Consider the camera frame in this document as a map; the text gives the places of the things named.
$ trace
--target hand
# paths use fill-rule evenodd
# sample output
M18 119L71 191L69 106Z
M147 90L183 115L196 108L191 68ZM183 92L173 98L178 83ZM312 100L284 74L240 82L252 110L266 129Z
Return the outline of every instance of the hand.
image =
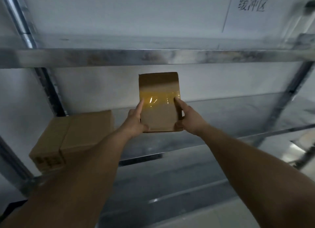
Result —
M131 109L128 112L128 117L118 129L123 132L128 138L134 138L143 132L149 131L149 126L140 123L140 114L142 111L144 99L138 103L136 109Z
M187 103L177 97L175 97L175 101L185 113L183 120L177 121L176 126L184 128L184 130L191 134L200 136L203 129L208 126L208 123L192 107L188 106Z

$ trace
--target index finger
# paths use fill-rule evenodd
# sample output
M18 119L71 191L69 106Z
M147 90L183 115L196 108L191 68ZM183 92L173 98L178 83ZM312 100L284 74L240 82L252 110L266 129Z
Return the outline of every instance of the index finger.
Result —
M182 101L181 99L179 99L178 97L175 97L176 102L179 104L179 106L181 107L181 109L184 111L184 113L188 110L188 105L187 103L185 103L184 101Z
M144 104L144 99L141 99L141 101L138 103L138 105L136 106L136 109L135 109L135 114L136 115L140 115L141 114L143 104Z

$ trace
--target cardboard box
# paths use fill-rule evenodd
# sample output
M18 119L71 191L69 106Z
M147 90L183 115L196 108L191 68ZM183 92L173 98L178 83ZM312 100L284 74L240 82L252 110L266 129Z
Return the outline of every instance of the cardboard box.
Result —
M174 98L180 98L177 72L139 75L139 95L144 98L141 122L150 132L182 131L175 123L182 119Z
M110 110L53 118L29 156L42 173L60 169L113 130Z

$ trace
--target person's left arm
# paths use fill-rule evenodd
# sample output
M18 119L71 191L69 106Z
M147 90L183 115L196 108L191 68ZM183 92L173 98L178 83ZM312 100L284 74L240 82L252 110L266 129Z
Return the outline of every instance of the person's left arm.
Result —
M41 186L3 227L95 227L125 144L149 129L140 123L142 106L143 100L119 129Z

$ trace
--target person's right arm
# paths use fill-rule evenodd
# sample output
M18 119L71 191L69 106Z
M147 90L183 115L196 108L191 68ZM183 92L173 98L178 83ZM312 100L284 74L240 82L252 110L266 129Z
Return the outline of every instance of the person's right arm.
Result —
M315 227L315 183L287 163L210 126L185 102L177 123L209 146L261 227Z

